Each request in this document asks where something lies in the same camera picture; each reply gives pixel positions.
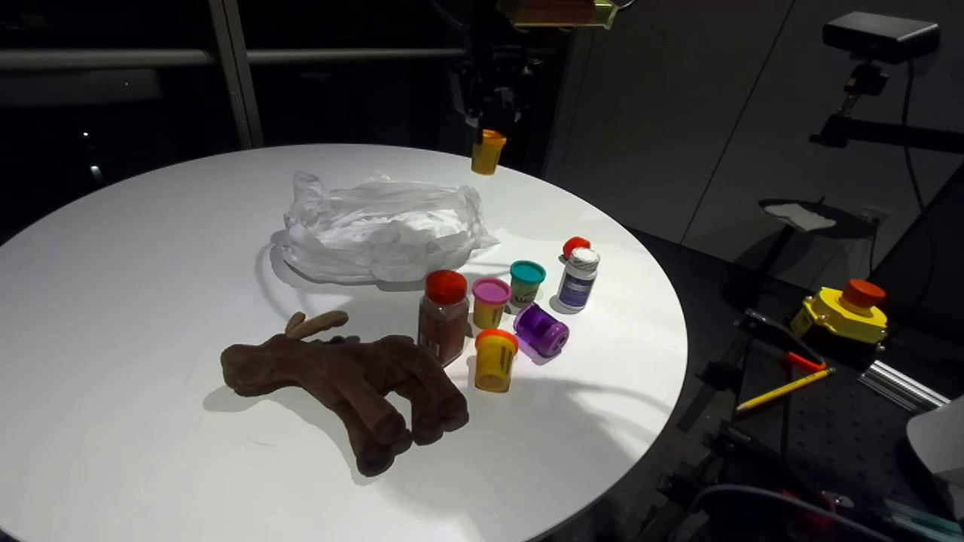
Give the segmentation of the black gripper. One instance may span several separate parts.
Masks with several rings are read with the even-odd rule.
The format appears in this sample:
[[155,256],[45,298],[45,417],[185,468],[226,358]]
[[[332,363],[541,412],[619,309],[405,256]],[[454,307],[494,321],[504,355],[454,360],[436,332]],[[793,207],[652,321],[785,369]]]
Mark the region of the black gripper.
[[514,127],[522,117],[523,66],[508,61],[462,69],[464,120],[471,127]]

